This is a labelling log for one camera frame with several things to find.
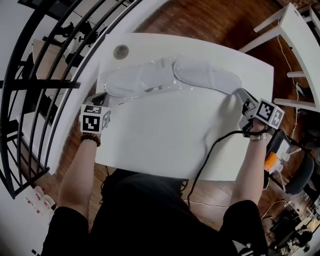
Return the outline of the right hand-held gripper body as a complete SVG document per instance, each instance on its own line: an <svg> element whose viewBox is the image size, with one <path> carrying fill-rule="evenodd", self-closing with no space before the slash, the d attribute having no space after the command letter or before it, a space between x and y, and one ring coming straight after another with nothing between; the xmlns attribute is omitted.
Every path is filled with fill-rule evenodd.
<svg viewBox="0 0 320 256"><path fill-rule="evenodd" d="M261 99L259 102L247 99L242 105L242 119L239 127L243 132L249 132L253 119L258 119L268 128L277 130L284 115L285 112L280 107L265 99Z"/></svg>

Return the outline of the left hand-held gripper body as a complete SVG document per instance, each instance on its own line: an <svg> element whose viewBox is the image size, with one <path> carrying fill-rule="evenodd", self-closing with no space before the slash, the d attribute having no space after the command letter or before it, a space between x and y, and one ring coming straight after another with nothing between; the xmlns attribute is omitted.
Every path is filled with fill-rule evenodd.
<svg viewBox="0 0 320 256"><path fill-rule="evenodd" d="M82 104L79 115L79 127L82 133L101 134L109 125L111 110L109 107Z"/></svg>

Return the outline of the clear plastic packaging bag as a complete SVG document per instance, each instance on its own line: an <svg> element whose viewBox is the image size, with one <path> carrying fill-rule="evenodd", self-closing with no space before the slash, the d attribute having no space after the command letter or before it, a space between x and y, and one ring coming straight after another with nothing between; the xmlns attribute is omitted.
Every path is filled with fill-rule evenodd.
<svg viewBox="0 0 320 256"><path fill-rule="evenodd" d="M129 65L129 66L159 65L159 66L161 66L163 68L164 67L171 67L172 71L173 71L173 65L178 59L179 59L178 57L163 57L163 58L160 58L160 59L157 59L157 60L154 60L154 61L151 61L151 62L147 62L147 63L144 63L144 64L135 64L135 65ZM107 93L106 89L105 89L105 86L103 85L103 81L105 80L105 78L107 77L107 75L109 73L111 73L111 72L113 72L113 71L115 71L117 69L129 67L129 66L118 67L118 68L112 69L110 71L104 71L100 75L100 78L99 78L99 82L101 84L102 90L105 93ZM121 105L121 104L130 102L130 101L136 100L138 98L144 98L144 97L155 95L155 94L159 94L159 93L167 93L167 92L171 92L171 91L178 91L178 90L182 90L185 87L187 87L187 84L181 82L180 80L178 80L178 78L176 78L175 75L174 75L174 78L175 78L175 81L176 81L176 86L174 88L166 89L166 90L159 91L159 92L150 92L150 93L145 93L145 94L143 94L141 96L134 96L134 97L115 97L115 96L111 96L108 93L109 94L109 106L112 107L112 106L116 106L116 105Z"/></svg>

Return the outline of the person's right forearm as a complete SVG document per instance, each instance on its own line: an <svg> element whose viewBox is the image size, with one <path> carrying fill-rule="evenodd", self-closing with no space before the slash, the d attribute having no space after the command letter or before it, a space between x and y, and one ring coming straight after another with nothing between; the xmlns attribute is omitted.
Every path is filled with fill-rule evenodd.
<svg viewBox="0 0 320 256"><path fill-rule="evenodd" d="M242 201L259 203L264 186L264 162L267 141L251 140L240 170L237 174L230 200L230 205Z"/></svg>

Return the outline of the person's left forearm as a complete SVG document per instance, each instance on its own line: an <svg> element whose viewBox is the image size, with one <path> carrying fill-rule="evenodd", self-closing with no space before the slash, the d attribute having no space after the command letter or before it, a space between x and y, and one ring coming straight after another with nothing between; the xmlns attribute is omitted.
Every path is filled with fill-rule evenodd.
<svg viewBox="0 0 320 256"><path fill-rule="evenodd" d="M90 198L94 187L97 143L85 139L65 173L58 192L58 207L67 207L89 217Z"/></svg>

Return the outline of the person's right hand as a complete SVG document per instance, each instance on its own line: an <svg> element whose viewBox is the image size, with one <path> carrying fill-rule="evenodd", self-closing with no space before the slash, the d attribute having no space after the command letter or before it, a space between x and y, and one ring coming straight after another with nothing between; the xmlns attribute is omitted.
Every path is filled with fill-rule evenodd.
<svg viewBox="0 0 320 256"><path fill-rule="evenodd" d="M268 126L259 119L254 118L252 120L252 127L250 128L250 132L254 134L262 134L267 133L270 129Z"/></svg>

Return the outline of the silver wristwatch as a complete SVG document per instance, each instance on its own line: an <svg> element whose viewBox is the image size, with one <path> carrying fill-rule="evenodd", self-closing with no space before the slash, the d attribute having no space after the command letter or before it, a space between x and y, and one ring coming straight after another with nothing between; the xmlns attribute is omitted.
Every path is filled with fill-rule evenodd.
<svg viewBox="0 0 320 256"><path fill-rule="evenodd" d="M250 141L260 141L260 140L264 140L267 141L268 140L268 134L266 132L260 133L260 134L256 134L256 135L251 135L249 137Z"/></svg>

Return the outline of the black metal railing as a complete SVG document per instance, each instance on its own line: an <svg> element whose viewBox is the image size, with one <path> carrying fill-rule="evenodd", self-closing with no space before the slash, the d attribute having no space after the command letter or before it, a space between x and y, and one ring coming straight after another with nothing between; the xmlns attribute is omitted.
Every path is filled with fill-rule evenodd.
<svg viewBox="0 0 320 256"><path fill-rule="evenodd" d="M49 124L53 125L51 131L53 133L56 132L58 122L53 120L53 118L59 120L63 112L61 109L54 112L53 109L58 93L62 89L65 89L66 94L69 96L72 90L78 89L81 85L77 81L80 76L79 72L76 72L74 78L68 78L68 74L76 60L80 57L81 51L89 43L97 43L98 45L101 43L101 39L95 37L98 34L98 29L124 2L127 2L128 6L107 28L102 30L104 34L109 34L132 9L142 2L142 0L119 0L113 5L96 25L85 34L82 43L73 54L67 67L63 68L62 74L60 74L58 78L54 78L58 64L60 60L62 60L63 54L71 43L72 38L105 1L106 0L99 0L81 18L64 41L44 78L37 78L36 73L40 68L45 54L49 52L49 46L54 41L54 36L57 35L58 30L62 28L63 22L67 20L82 0L75 0L58 20L44 41L44 45L40 48L39 55L33 61L27 78L16 77L16 73L22 73L23 70L21 67L26 65L26 62L22 61L21 58L27 47L27 41L31 39L31 36L44 18L46 12L57 3L58 0L41 1L25 24L15 44L4 80L0 80L0 88L3 90L0 105L0 157L3 168L0 169L0 180L13 199L50 170L46 162L41 163L45 133ZM32 152L32 147L34 145L36 127L41 110L40 107L45 92L49 89L54 90L54 95L47 108L46 117L41 129L38 154L35 154Z"/></svg>

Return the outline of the orange packet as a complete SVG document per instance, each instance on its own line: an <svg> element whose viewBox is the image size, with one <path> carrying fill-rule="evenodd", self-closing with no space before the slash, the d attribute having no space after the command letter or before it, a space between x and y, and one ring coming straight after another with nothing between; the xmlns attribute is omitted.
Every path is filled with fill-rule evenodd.
<svg viewBox="0 0 320 256"><path fill-rule="evenodd" d="M276 164L277 160L277 155L274 152L270 152L270 154L266 157L264 161L264 170L269 172Z"/></svg>

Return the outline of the round grey table grommet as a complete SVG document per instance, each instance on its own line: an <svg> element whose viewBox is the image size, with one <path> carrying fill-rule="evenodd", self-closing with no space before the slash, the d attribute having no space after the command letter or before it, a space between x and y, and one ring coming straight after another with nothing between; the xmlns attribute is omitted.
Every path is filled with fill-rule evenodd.
<svg viewBox="0 0 320 256"><path fill-rule="evenodd" d="M113 56L117 60L123 60L125 59L129 54L129 48L122 44L115 47L113 51Z"/></svg>

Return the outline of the light wooden desk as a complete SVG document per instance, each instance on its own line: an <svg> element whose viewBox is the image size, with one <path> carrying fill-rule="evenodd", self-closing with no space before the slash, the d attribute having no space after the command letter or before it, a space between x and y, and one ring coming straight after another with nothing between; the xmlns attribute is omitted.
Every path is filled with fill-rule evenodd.
<svg viewBox="0 0 320 256"><path fill-rule="evenodd" d="M42 47L44 46L45 42L42 40L34 39L32 42L32 57L33 62L35 63ZM51 67L60 51L61 47L50 44L48 49L46 50L44 57L39 64L39 67L36 71L36 77L39 80L45 80L51 70ZM65 69L67 68L66 58L62 56L57 67L54 70L54 73L51 77L52 80L60 80L63 77Z"/></svg>

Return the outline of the black folding chair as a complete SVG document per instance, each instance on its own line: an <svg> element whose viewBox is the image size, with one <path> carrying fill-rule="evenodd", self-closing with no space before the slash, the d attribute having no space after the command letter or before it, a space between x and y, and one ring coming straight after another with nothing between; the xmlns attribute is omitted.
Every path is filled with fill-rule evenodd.
<svg viewBox="0 0 320 256"><path fill-rule="evenodd" d="M265 158L270 152L274 152L278 160L269 172L264 169L264 178L271 179L288 195L292 196L300 193L311 178L315 167L315 161L310 150L287 136L283 130L277 129L267 145ZM281 174L285 169L284 164L288 163L290 158L299 152L303 152L302 161L293 177L288 182L284 182Z"/></svg>

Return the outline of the long white table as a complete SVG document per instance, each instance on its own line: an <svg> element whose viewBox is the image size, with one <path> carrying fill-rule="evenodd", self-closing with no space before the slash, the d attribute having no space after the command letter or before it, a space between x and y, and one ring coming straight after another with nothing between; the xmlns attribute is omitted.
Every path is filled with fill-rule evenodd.
<svg viewBox="0 0 320 256"><path fill-rule="evenodd" d="M277 20L279 20L277 26L255 38L239 51L246 53L275 37L281 36L291 47L302 68L301 71L288 72L287 77L292 79L306 78L314 102L275 98L274 103L320 113L320 45L305 19L291 3L265 19L253 30L257 33Z"/></svg>

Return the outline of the row of white bottles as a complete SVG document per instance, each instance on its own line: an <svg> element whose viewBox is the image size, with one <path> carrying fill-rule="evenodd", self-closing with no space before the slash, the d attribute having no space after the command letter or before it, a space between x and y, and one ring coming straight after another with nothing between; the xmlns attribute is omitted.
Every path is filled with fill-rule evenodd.
<svg viewBox="0 0 320 256"><path fill-rule="evenodd" d="M45 194L40 186L35 186L26 196L29 205L33 207L37 214L51 216L54 212L53 207L56 205L54 199Z"/></svg>

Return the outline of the person's black clothing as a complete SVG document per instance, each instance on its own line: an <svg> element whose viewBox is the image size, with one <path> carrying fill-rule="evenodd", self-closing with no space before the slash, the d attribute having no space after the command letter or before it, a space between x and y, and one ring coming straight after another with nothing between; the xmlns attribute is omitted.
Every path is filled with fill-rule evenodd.
<svg viewBox="0 0 320 256"><path fill-rule="evenodd" d="M41 256L268 256L257 205L230 206L220 230L202 223L159 177L105 182L92 226L68 207L51 219Z"/></svg>

